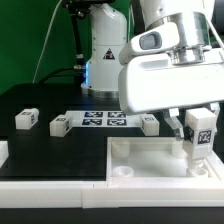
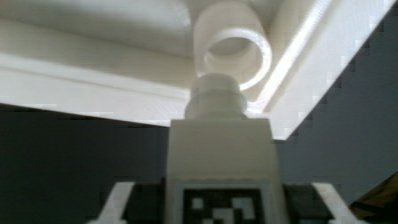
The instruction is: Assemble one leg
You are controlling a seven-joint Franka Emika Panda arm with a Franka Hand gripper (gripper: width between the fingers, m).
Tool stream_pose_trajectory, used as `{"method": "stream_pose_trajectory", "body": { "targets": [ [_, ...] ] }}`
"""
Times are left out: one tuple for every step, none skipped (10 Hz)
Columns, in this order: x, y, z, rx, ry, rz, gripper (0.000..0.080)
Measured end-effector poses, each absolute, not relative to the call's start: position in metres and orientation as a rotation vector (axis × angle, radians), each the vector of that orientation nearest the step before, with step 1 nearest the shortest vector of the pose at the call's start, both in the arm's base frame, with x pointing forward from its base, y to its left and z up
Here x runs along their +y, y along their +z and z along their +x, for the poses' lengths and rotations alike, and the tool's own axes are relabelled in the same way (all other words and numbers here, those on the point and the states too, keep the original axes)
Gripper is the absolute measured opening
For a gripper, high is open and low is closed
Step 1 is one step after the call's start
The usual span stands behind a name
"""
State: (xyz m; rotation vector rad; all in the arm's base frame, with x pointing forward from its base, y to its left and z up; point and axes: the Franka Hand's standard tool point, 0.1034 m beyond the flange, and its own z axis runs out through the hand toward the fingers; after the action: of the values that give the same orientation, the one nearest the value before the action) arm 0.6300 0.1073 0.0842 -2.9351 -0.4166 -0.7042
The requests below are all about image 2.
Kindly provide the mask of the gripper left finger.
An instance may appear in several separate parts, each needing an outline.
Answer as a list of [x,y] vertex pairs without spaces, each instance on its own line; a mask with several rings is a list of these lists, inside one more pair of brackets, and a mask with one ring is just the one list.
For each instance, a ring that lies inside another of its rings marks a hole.
[[164,184],[118,182],[100,215],[86,224],[164,224]]

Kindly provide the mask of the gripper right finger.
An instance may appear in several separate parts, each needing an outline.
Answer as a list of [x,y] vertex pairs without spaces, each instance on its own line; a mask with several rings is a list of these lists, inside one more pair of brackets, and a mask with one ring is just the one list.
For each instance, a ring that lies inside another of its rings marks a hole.
[[290,224],[363,224],[331,183],[286,184]]

